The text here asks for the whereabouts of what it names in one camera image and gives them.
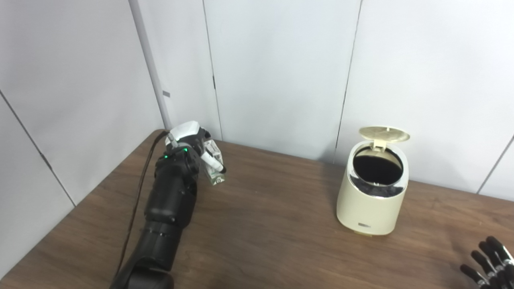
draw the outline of robotic arm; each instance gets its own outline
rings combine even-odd
[[[198,122],[183,123],[170,131],[166,152],[155,166],[155,180],[146,203],[146,223],[111,289],[168,289],[182,230],[189,225],[196,203],[200,160],[225,173],[225,167],[204,147],[210,134]]]

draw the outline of trash can lid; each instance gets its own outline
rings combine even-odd
[[[388,142],[402,142],[409,140],[411,136],[400,130],[391,127],[365,127],[359,129],[360,135],[372,140],[373,150],[385,150]]]

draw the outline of cable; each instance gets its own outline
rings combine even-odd
[[[123,262],[123,258],[125,258],[125,251],[127,249],[127,245],[129,243],[129,237],[132,231],[132,226],[134,225],[134,218],[136,216],[137,206],[139,204],[139,197],[141,197],[141,190],[143,188],[143,181],[144,181],[144,175],[146,175],[146,170],[148,169],[148,164],[150,163],[150,160],[152,159],[152,155],[154,153],[155,146],[160,142],[160,140],[167,136],[170,132],[169,131],[162,131],[154,140],[154,143],[152,144],[152,147],[150,148],[150,151],[148,152],[148,157],[146,158],[146,162],[143,167],[143,172],[141,173],[141,177],[139,179],[139,185],[137,188],[137,195],[136,195],[136,203],[134,204],[134,207],[132,208],[132,216],[130,219],[130,222],[128,224],[128,232],[127,236],[125,238],[125,242],[123,243],[123,247],[121,248],[121,256],[120,261],[118,262],[118,268],[116,269],[116,273],[114,276],[118,275],[121,268],[121,263]]]

